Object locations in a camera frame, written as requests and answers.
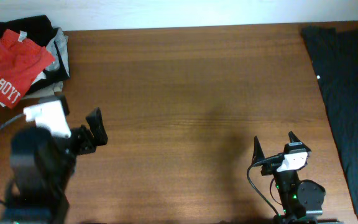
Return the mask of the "red orange t-shirt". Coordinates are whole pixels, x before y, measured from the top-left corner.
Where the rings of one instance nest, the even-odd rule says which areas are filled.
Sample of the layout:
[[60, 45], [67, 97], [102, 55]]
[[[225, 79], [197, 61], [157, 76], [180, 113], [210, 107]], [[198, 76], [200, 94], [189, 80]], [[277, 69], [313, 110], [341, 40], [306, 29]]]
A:
[[54, 56], [32, 40], [8, 29], [0, 38], [0, 105], [16, 106]]

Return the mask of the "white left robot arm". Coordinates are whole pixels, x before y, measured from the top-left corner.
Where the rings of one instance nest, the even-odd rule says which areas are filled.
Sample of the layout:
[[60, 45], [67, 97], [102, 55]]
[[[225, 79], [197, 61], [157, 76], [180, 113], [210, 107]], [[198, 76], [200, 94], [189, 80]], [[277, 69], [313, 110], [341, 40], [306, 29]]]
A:
[[46, 128], [36, 127], [14, 135], [10, 155], [14, 177], [6, 189], [0, 223], [65, 222], [70, 207], [65, 190], [77, 157], [108, 142], [99, 108], [86, 121], [88, 125], [73, 128], [70, 137], [54, 137]]

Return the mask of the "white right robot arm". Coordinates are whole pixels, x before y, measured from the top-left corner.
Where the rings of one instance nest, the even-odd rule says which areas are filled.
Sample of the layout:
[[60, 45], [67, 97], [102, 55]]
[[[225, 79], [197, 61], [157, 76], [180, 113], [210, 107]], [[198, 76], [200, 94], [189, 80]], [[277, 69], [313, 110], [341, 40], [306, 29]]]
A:
[[290, 142], [285, 144], [283, 152], [265, 157], [258, 137], [254, 138], [252, 162], [247, 173], [254, 167], [261, 168], [261, 175], [273, 177], [271, 184], [275, 185], [280, 197], [284, 214], [278, 210], [254, 185], [247, 176], [251, 187], [262, 197], [274, 211], [274, 223], [318, 223], [318, 217], [323, 214], [325, 188], [312, 180], [300, 180], [298, 171], [307, 165], [311, 149], [293, 133], [289, 132]]

